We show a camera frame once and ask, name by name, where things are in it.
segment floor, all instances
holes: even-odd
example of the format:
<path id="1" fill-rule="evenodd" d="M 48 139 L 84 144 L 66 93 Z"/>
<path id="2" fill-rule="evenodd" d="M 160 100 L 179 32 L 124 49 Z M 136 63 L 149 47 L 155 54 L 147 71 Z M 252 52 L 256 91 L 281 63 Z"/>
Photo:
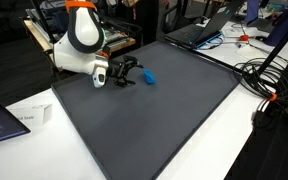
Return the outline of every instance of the floor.
<path id="1" fill-rule="evenodd" d="M 201 15 L 204 4 L 193 3 L 187 15 Z M 160 6 L 160 17 L 164 7 Z M 159 29 L 157 37 L 163 40 Z M 10 105 L 50 88 L 57 79 L 37 44 L 23 29 L 0 33 L 0 102 Z M 272 110 L 271 129 L 254 129 L 226 179 L 288 180 L 288 115 Z"/>

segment white table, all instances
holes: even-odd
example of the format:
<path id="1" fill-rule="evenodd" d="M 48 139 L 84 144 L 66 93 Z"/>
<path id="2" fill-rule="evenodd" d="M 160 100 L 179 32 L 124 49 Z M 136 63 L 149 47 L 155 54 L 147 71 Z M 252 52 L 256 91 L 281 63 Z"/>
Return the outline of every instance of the white table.
<path id="1" fill-rule="evenodd" d="M 231 65 L 247 60 L 234 51 L 227 44 L 203 53 Z M 158 179 L 222 180 L 252 132 L 252 115 L 261 101 L 237 86 Z M 0 180 L 105 179 L 52 90 L 10 107 L 41 104 L 52 104 L 51 120 L 43 126 L 29 127 L 32 133 L 28 135 L 0 142 Z"/>
<path id="2" fill-rule="evenodd" d="M 223 29 L 232 28 L 231 27 L 232 24 L 234 24 L 234 23 L 227 22 L 225 24 L 225 26 L 223 27 Z M 263 36 L 268 36 L 268 33 L 265 33 L 265 32 L 259 32 L 259 34 L 263 35 Z M 224 42 L 236 42 L 237 39 L 238 38 L 225 38 Z M 270 52 L 274 49 L 274 47 L 268 46 L 268 45 L 264 44 L 263 42 L 258 41 L 254 38 L 250 38 L 249 41 L 250 41 L 251 45 L 259 47 L 259 48 L 267 50 L 267 51 L 270 51 Z M 251 49 L 254 52 L 254 54 L 255 53 L 261 53 L 262 56 L 265 58 L 268 56 L 268 54 L 261 52 L 260 50 L 254 48 L 254 47 L 251 47 Z M 238 54 L 237 53 L 238 50 L 239 50 L 239 48 L 234 43 L 229 43 L 229 44 L 224 43 L 224 44 L 221 44 L 220 46 L 218 46 L 212 50 L 199 50 L 199 52 L 201 52 L 201 53 L 203 53 L 209 57 L 220 60 L 220 61 L 222 61 L 226 64 L 229 64 L 231 66 L 234 66 L 237 63 L 245 63 L 251 59 L 250 57 L 243 57 L 240 54 Z M 280 51 L 280 53 L 278 55 L 281 56 L 282 58 L 288 60 L 288 43 L 284 46 L 284 48 Z M 284 67 L 286 67 L 286 65 L 287 65 L 287 63 L 284 60 L 282 60 L 278 57 L 276 57 L 274 59 L 274 61 L 280 63 Z"/>

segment gray mat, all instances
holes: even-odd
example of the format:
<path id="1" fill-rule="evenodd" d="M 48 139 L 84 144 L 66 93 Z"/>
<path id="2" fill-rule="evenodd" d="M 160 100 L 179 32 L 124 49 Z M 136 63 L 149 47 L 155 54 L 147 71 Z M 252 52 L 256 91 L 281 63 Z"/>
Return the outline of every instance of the gray mat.
<path id="1" fill-rule="evenodd" d="M 130 53 L 154 74 L 132 69 L 134 86 L 112 80 L 94 88 L 79 74 L 52 85 L 75 128 L 108 179 L 155 179 L 191 135 L 236 87 L 232 72 L 169 44 Z"/>

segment chair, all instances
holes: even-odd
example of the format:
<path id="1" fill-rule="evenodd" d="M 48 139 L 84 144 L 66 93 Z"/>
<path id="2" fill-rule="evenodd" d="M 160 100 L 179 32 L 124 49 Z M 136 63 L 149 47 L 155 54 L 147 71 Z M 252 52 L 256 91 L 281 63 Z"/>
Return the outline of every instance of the chair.
<path id="1" fill-rule="evenodd" d="M 165 7 L 165 10 L 163 12 L 162 19 L 161 19 L 161 25 L 160 25 L 161 30 L 164 33 L 170 33 L 184 26 L 192 24 L 197 18 L 199 18 L 199 17 L 193 17 L 193 18 L 184 17 L 186 4 L 187 2 L 183 3 L 182 0 L 177 0 L 176 5 L 169 7 L 169 4 L 168 4 Z M 174 15 L 174 18 L 171 19 L 171 13 L 173 11 L 175 11 L 175 15 Z"/>

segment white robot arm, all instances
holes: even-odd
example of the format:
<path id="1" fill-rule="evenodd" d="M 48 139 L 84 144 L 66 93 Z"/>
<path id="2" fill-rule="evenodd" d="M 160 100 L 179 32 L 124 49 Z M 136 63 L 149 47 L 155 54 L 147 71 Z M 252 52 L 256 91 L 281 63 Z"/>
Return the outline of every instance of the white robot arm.
<path id="1" fill-rule="evenodd" d="M 96 8 L 89 1 L 66 1 L 69 25 L 65 35 L 54 45 L 56 66 L 92 75 L 95 87 L 105 84 L 108 60 L 95 54 L 104 42 Z"/>

